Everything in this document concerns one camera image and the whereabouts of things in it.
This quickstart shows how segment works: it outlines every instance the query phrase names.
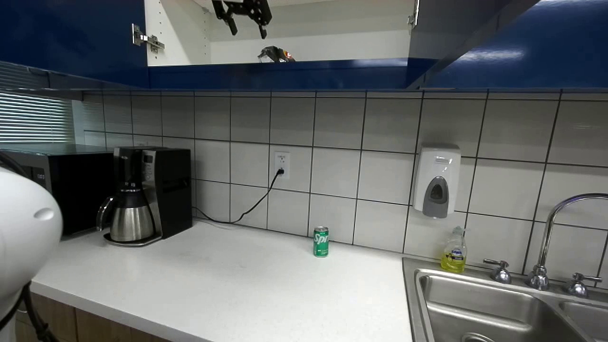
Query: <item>black object on shelf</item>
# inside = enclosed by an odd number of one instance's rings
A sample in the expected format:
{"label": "black object on shelf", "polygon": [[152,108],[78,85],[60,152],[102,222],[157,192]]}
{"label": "black object on shelf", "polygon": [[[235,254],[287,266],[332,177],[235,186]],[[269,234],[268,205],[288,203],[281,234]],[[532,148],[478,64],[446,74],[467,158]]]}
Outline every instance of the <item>black object on shelf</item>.
{"label": "black object on shelf", "polygon": [[214,15],[230,26],[231,36],[239,32],[231,15],[247,15],[250,17],[258,28],[260,36],[266,38],[266,25],[271,21],[271,11],[268,0],[243,0],[243,2],[226,2],[212,0]]}

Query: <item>window blinds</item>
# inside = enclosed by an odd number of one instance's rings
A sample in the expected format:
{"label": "window blinds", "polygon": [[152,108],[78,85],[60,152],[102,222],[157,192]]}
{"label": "window blinds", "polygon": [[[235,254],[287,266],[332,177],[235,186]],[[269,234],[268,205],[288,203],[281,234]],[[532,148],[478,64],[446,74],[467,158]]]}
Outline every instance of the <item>window blinds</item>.
{"label": "window blinds", "polygon": [[66,101],[0,93],[0,144],[64,144],[72,140],[72,110]]}

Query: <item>white countertop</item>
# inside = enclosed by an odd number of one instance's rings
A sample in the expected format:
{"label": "white countertop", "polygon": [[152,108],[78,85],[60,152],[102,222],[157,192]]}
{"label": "white countertop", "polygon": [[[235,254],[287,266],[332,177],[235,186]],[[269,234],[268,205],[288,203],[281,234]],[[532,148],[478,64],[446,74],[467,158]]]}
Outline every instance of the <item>white countertop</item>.
{"label": "white countertop", "polygon": [[150,247],[59,245],[32,291],[171,340],[410,342],[401,258],[197,222]]}

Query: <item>wall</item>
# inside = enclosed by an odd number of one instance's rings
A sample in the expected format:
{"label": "wall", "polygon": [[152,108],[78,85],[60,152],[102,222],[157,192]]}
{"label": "wall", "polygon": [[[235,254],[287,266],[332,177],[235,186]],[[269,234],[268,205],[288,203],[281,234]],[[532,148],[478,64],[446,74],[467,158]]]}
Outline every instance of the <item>wall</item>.
{"label": "wall", "polygon": [[[74,102],[85,144],[190,148],[193,203],[235,218],[266,190],[273,154],[290,154],[290,180],[243,224],[309,235],[326,224],[340,243],[423,258],[458,224],[469,262],[534,266],[547,211],[579,192],[608,192],[608,95],[594,93],[184,93],[91,95]],[[458,144],[458,213],[425,218],[410,207],[416,152]],[[556,216],[549,273],[602,275],[606,203]]]}

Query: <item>soap dispenser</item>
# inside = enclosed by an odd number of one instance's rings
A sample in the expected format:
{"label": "soap dispenser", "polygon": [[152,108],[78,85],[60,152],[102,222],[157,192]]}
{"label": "soap dispenser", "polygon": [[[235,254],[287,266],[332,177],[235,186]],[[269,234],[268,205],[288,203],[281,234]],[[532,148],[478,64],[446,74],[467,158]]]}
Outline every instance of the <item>soap dispenser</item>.
{"label": "soap dispenser", "polygon": [[454,213],[458,175],[458,148],[421,148],[414,182],[414,209],[437,218]]}

